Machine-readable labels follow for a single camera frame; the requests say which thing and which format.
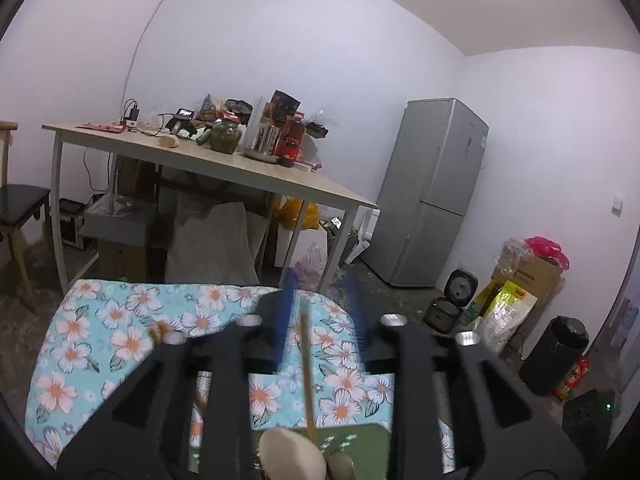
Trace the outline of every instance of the metal screw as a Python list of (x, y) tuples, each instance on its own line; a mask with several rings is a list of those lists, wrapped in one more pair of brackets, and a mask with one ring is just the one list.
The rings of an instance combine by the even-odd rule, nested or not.
[(456, 343), (460, 346), (477, 345), (480, 342), (480, 336), (475, 332), (460, 332), (456, 334)]
[(162, 336), (162, 341), (168, 345), (181, 345), (187, 341), (187, 336), (183, 332), (172, 330), (171, 332), (165, 332)]
[(262, 318), (257, 314), (244, 314), (236, 319), (236, 323), (240, 326), (259, 326)]
[(406, 317), (402, 314), (385, 314), (380, 318), (380, 323), (385, 326), (404, 326)]

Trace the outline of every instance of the black chair seat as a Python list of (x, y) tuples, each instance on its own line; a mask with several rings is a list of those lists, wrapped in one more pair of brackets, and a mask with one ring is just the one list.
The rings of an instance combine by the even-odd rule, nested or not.
[(21, 226), (42, 207), (49, 193), (44, 187), (21, 184), (0, 187), (0, 225)]

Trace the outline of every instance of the gray refrigerator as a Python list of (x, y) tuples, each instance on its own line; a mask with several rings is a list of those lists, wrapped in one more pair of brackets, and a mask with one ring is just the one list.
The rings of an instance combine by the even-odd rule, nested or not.
[(435, 286), (476, 186), (489, 127), (457, 99), (409, 101), (365, 263), (395, 286)]

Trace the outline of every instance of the floral tablecloth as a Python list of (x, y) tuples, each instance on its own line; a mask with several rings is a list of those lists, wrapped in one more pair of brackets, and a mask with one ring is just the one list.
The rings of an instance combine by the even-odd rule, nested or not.
[[(78, 280), (54, 315), (31, 379), (25, 432), (47, 461), (60, 453), (91, 414), (152, 350), (147, 327), (163, 321), (189, 336), (221, 330), (275, 289), (233, 285), (145, 285)], [(308, 306), (316, 426), (373, 422), (390, 427), (393, 376), (366, 374), (353, 323), (333, 301), (299, 291), (277, 375), (250, 377), (254, 428), (306, 427), (300, 353), (300, 306)], [(201, 394), (208, 391), (203, 376)], [(443, 468), (454, 469), (451, 430), (440, 423)], [(191, 445), (202, 416), (194, 407)]]

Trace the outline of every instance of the light switch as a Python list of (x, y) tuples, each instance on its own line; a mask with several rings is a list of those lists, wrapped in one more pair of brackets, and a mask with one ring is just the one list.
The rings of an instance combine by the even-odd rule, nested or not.
[(622, 214), (622, 199), (619, 196), (613, 197), (613, 205), (611, 206), (611, 212), (615, 216)]

